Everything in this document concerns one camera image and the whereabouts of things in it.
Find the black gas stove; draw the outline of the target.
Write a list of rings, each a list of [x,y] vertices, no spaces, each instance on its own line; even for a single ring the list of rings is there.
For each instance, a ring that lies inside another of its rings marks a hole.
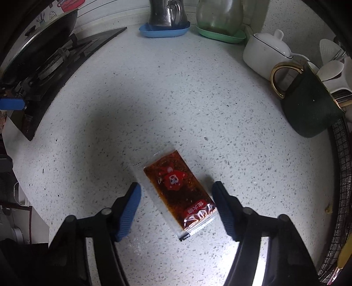
[[[6,95],[21,98],[24,109],[13,111],[11,121],[31,141],[48,107],[75,71],[126,27],[107,30],[86,38],[78,39],[72,34],[60,49],[20,81],[5,85]]]

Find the red chili sauce sachet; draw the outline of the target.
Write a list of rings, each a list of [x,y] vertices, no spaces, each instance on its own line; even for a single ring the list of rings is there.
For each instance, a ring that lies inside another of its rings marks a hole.
[[[180,241],[210,224],[217,207],[181,154],[171,145],[132,158],[140,185]]]

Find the black wok with glass lid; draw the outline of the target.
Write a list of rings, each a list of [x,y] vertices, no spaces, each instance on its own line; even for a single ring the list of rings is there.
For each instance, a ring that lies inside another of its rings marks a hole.
[[[36,29],[12,57],[2,74],[1,81],[11,83],[29,75],[44,64],[66,43],[76,24],[77,16],[78,10],[74,9]]]

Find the black mug utensil holder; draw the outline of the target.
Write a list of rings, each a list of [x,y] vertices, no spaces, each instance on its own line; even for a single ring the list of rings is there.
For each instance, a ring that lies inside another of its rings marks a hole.
[[[298,74],[283,90],[277,85],[276,73],[286,68]],[[317,71],[317,66],[310,61],[304,65],[280,62],[270,74],[272,89],[280,98],[287,121],[304,138],[320,134],[344,116],[342,108],[318,78]]]

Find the blue saucer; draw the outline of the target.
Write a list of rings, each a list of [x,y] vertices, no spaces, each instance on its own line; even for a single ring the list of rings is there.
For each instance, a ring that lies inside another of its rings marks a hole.
[[[139,31],[146,38],[175,38],[186,34],[190,26],[191,23],[189,21],[184,27],[178,29],[164,29],[145,23],[140,26]]]

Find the white sugar pot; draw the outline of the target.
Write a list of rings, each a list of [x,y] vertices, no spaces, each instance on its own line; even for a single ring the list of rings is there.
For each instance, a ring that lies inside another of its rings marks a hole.
[[[293,62],[294,57],[309,61],[305,55],[293,53],[283,37],[284,33],[280,29],[276,29],[274,34],[254,33],[243,51],[244,62],[268,81],[272,69],[280,62]]]

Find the white ladle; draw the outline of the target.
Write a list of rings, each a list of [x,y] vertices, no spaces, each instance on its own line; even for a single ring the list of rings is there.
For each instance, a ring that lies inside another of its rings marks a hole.
[[[338,44],[328,39],[319,42],[322,67],[316,75],[333,94],[342,90],[351,92],[351,58]]]

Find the steel teapot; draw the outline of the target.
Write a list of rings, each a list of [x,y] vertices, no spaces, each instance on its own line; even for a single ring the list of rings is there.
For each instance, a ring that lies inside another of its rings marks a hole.
[[[182,29],[188,23],[181,0],[150,0],[148,24],[159,28]]]

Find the glass carafe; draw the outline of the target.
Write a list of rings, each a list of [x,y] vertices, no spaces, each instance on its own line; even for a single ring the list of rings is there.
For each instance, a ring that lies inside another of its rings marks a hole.
[[[196,7],[199,28],[210,32],[234,36],[243,21],[243,1],[203,0]]]

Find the kitchen wall sticker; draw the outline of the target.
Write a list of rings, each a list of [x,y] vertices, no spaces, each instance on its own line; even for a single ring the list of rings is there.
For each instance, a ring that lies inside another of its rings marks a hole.
[[[43,26],[54,20],[59,15],[78,9],[85,3],[85,0],[57,0],[49,4],[35,20],[35,24]]]

